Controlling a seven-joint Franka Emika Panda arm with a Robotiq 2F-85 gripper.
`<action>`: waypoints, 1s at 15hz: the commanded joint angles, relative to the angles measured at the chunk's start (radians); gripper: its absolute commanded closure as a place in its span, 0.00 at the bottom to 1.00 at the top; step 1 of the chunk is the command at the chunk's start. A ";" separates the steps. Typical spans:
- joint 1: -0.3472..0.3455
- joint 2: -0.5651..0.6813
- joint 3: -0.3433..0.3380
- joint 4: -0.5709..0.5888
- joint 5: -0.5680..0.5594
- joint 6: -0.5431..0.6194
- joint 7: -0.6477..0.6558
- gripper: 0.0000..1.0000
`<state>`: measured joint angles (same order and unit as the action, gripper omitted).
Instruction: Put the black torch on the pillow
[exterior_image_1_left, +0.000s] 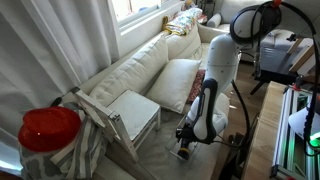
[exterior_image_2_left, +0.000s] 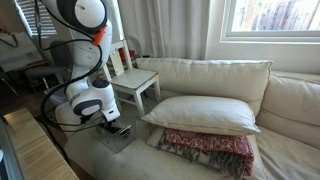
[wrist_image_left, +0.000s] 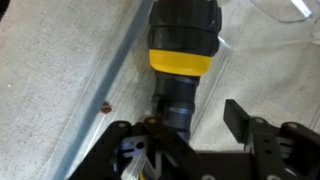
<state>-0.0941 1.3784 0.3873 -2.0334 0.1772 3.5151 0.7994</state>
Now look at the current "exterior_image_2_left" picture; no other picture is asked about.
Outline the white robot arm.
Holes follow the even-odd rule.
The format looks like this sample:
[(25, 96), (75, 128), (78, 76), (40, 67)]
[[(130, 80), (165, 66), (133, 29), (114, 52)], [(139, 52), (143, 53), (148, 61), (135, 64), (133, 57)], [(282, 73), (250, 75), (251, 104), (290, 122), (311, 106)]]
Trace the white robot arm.
[(64, 83), (73, 114), (85, 122), (99, 112), (104, 126), (110, 127), (120, 117), (114, 91), (108, 80), (94, 77), (108, 61), (112, 43), (105, 0), (41, 1), (73, 36), (72, 75)]

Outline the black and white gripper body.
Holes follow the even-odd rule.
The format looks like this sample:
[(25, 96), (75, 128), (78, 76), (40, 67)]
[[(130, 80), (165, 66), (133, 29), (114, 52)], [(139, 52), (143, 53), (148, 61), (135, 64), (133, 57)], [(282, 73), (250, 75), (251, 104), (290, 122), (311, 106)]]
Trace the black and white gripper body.
[(81, 104), (81, 123), (86, 123), (97, 111), (101, 113), (105, 120), (103, 125), (104, 128), (109, 128), (112, 122), (120, 116), (120, 112), (114, 100), (103, 103), (101, 100), (94, 99)]

